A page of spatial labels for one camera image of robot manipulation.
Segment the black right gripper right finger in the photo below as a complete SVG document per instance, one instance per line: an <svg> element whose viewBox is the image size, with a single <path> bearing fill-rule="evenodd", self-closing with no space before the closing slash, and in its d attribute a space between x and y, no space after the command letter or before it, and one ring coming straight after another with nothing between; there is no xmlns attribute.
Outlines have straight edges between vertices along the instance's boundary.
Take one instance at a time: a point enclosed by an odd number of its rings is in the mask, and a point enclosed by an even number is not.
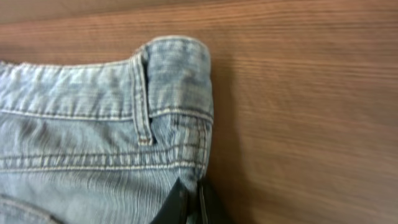
<svg viewBox="0 0 398 224"><path fill-rule="evenodd" d="M201 180L198 183L199 224L225 224L227 213L211 183Z"/></svg>

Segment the light denim shorts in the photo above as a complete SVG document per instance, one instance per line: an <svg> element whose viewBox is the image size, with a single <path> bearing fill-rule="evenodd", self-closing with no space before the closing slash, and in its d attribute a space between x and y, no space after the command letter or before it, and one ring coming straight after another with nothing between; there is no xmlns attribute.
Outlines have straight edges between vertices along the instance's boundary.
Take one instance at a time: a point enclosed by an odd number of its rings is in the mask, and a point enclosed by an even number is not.
<svg viewBox="0 0 398 224"><path fill-rule="evenodd" d="M150 223L176 183L195 223L211 57L184 36L87 65L1 62L1 222Z"/></svg>

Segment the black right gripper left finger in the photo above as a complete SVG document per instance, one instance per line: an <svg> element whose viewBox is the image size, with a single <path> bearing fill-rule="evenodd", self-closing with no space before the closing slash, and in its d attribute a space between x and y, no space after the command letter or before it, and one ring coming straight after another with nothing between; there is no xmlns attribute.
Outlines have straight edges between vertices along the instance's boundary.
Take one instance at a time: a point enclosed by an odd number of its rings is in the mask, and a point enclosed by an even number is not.
<svg viewBox="0 0 398 224"><path fill-rule="evenodd" d="M186 224L189 193L180 179L174 183L161 209L150 224Z"/></svg>

